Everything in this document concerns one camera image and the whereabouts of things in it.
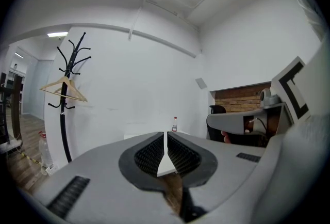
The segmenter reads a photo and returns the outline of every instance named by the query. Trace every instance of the plastic bottle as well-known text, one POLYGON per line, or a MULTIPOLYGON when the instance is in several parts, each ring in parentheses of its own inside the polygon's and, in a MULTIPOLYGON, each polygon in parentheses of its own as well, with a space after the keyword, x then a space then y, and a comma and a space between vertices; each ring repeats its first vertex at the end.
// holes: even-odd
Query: plastic bottle
MULTIPOLYGON (((39 140, 39 151, 41 154, 41 162, 42 165, 45 167, 49 167, 53 164, 52 157, 48 148, 47 139, 46 139, 46 133, 39 132, 40 140, 39 140)), ((41 173, 43 175, 47 175, 45 170, 41 167, 41 173)))
POLYGON ((174 124, 173 124, 173 127, 172 127, 172 131, 173 131, 173 132, 176 132, 176 131, 177 131, 177 121, 176 121, 176 117, 174 117, 174 124))

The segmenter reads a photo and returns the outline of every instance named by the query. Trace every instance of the gray panel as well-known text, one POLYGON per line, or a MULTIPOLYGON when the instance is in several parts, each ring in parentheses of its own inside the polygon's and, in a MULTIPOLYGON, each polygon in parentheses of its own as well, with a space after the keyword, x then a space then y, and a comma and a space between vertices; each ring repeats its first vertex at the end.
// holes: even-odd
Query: gray panel
POLYGON ((201 89, 204 89, 207 87, 206 83, 204 82, 204 80, 202 78, 197 78, 197 79, 195 79, 195 81, 197 82, 198 86, 201 89))
POLYGON ((248 178, 256 163, 240 159, 237 154, 243 152, 262 156, 265 148, 226 144, 211 140, 204 140, 184 133, 175 133, 192 143, 207 149, 218 160, 218 168, 206 185, 190 188, 194 205, 207 211, 213 210, 231 196, 248 178))
POLYGON ((182 223, 162 193, 142 191, 121 174, 118 161, 124 150, 156 133, 141 135, 90 150, 56 172, 35 194, 48 205, 76 176, 90 183, 68 213, 70 223, 182 223))
POLYGON ((289 114, 289 109, 286 103, 283 103, 280 113, 281 114, 279 116, 276 134, 286 133, 287 130, 293 125, 293 120, 291 118, 291 115, 289 114))
POLYGON ((283 139, 276 169, 255 210, 253 223, 278 223, 289 214, 317 179, 329 150, 330 115, 311 116, 292 127, 283 139))
POLYGON ((266 113, 263 109, 257 109, 240 113, 212 114, 207 117, 207 123, 210 127, 217 130, 233 134, 244 134, 243 117, 258 116, 263 113, 266 113))
MULTIPOLYGON (((80 175, 90 178, 90 183, 69 212, 66 220, 70 223, 183 223, 162 193, 137 189, 119 171, 118 161, 123 151, 155 134, 86 152, 55 173, 35 197, 47 206, 73 177, 80 175)), ((274 171, 283 137, 272 137, 265 149, 176 134, 207 149, 218 160, 217 170, 207 183, 189 189, 194 205, 209 211, 194 223, 249 223, 274 171), (261 159, 254 163, 236 157, 241 152, 261 159)))
POLYGON ((56 223, 56 224, 69 224, 65 220, 61 219, 60 217, 56 216, 54 213, 49 211, 46 207, 40 204, 34 197, 30 194, 26 193, 23 190, 19 189, 20 194, 22 197, 30 204, 30 206, 38 212, 38 215, 45 219, 46 223, 56 223))
POLYGON ((281 149, 283 135, 270 139, 261 160, 246 181, 219 205, 218 208, 202 216, 196 224, 248 224, 260 196, 269 183, 281 149))

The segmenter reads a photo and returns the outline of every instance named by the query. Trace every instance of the white wall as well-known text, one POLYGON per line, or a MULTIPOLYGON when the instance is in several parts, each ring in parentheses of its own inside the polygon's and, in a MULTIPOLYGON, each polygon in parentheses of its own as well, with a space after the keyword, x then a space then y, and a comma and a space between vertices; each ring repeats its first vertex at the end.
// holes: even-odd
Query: white wall
POLYGON ((13 45, 21 48, 27 54, 38 60, 40 59, 40 55, 43 52, 43 46, 37 43, 33 38, 17 41, 13 43, 13 45))
MULTIPOLYGON (((40 35, 41 30, 58 25, 88 25, 129 31, 140 6, 140 0, 19 0, 12 7, 15 15, 8 13, 1 41, 13 42, 17 38, 40 35)), ((135 33, 156 38, 191 56, 201 52, 199 34, 193 27, 150 3, 145 3, 135 33)))
POLYGON ((328 32, 315 56, 293 79, 311 115, 328 115, 330 113, 329 73, 330 35, 328 32))
POLYGON ((15 45, 15 43, 8 45, 7 47, 4 47, 2 49, 2 54, 1 54, 2 65, 0 65, 0 67, 1 67, 1 71, 6 74, 6 83, 8 79, 8 73, 9 73, 11 61, 15 56, 16 50, 17 50, 17 46, 15 45))
MULTIPOLYGON (((195 82, 195 59, 150 39, 134 36, 127 40, 121 31, 73 27, 68 39, 77 43, 86 36, 76 61, 91 59, 75 67, 81 75, 73 76, 88 103, 68 100, 67 135, 73 158, 100 145, 122 140, 125 134, 171 130, 174 116, 178 128, 196 134, 200 123, 201 90, 195 82)), ((69 57, 72 46, 67 41, 61 50, 69 57)), ((48 82, 63 76, 58 55, 48 82)), ((54 161, 62 167, 66 157, 60 132, 60 109, 48 106, 59 103, 59 97, 45 95, 45 127, 54 161)))
POLYGON ((0 72, 5 72, 6 68, 6 56, 9 51, 9 46, 4 45, 3 47, 0 47, 0 72))
POLYGON ((29 66, 25 74, 23 93, 22 93, 22 114, 29 114, 32 108, 30 95, 35 78, 35 69, 37 63, 38 63, 37 59, 35 59, 32 56, 29 57, 29 66))
POLYGON ((296 0, 238 0, 202 27, 210 91, 270 81, 296 56, 308 63, 320 41, 296 0))
POLYGON ((28 113, 42 120, 44 119, 45 92, 41 91, 40 87, 47 84, 52 64, 53 61, 49 60, 37 62, 34 67, 33 80, 29 93, 28 113))
POLYGON ((21 58, 17 55, 14 55, 13 59, 11 61, 10 67, 14 68, 16 63, 17 63, 17 71, 20 71, 22 73, 26 73, 27 68, 29 66, 29 58, 25 58, 25 56, 24 56, 24 58, 21 58))
POLYGON ((58 50, 56 47, 60 47, 62 41, 65 40, 65 37, 61 37, 61 40, 59 40, 57 37, 54 38, 47 38, 45 39, 43 44, 43 51, 40 55, 40 60, 51 60, 53 61, 58 53, 58 50))

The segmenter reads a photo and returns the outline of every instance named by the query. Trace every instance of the black mesh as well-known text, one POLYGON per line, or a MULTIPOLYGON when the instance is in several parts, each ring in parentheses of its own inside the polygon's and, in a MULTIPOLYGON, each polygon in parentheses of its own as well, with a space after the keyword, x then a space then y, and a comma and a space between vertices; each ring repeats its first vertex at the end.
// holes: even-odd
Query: black mesh
POLYGON ((247 154, 247 153, 242 153, 242 152, 237 154, 236 157, 242 158, 242 159, 245 159, 245 160, 249 160, 249 161, 252 161, 252 162, 255 162, 255 163, 258 163, 261 159, 260 156, 247 154))
POLYGON ((201 156, 168 135, 168 154, 181 177, 195 170, 201 164, 201 156))
POLYGON ((60 194, 47 207, 60 218, 65 218, 73 205, 77 202, 81 193, 85 190, 90 179, 76 176, 60 192, 60 194))
POLYGON ((163 137, 158 137, 134 155, 137 166, 147 174, 157 177, 158 166, 164 156, 163 137))

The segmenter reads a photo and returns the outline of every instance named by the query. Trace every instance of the black coat rack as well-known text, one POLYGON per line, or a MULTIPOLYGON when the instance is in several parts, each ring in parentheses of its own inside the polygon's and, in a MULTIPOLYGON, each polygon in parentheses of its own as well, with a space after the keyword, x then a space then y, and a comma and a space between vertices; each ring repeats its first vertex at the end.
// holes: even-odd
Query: black coat rack
MULTIPOLYGON (((72 43, 72 45, 73 45, 73 52, 71 54, 69 63, 68 63, 66 57, 64 56, 63 52, 60 50, 59 47, 57 47, 58 51, 63 56, 63 58, 65 60, 65 65, 66 65, 66 69, 65 70, 62 70, 61 68, 59 68, 59 70, 62 71, 62 72, 64 72, 65 73, 64 76, 66 76, 67 78, 70 78, 70 74, 80 74, 80 73, 74 73, 72 71, 72 68, 75 67, 80 62, 92 58, 92 56, 89 56, 89 57, 87 57, 85 59, 82 59, 82 60, 80 60, 78 62, 75 62, 75 59, 77 57, 78 52, 80 52, 81 50, 90 50, 91 49, 91 48, 80 48, 79 49, 79 46, 80 46, 80 44, 81 44, 81 42, 82 42, 85 34, 86 34, 86 32, 84 32, 84 34, 80 38, 77 47, 75 47, 74 43, 71 40, 69 40, 69 42, 72 43)), ((62 84, 61 95, 67 95, 67 89, 68 89, 68 86, 66 85, 66 83, 63 83, 62 84)), ((54 106, 51 103, 48 103, 48 105, 49 106, 52 106, 54 108, 61 107, 60 124, 61 124, 62 141, 63 141, 64 151, 65 151, 65 155, 67 156, 68 162, 71 162, 72 159, 71 159, 70 150, 69 150, 69 146, 68 146, 67 131, 65 129, 65 113, 64 113, 64 110, 65 110, 65 108, 66 109, 72 109, 72 108, 75 108, 75 107, 74 106, 67 107, 67 103, 65 101, 66 101, 66 97, 61 97, 60 104, 58 106, 54 106)))

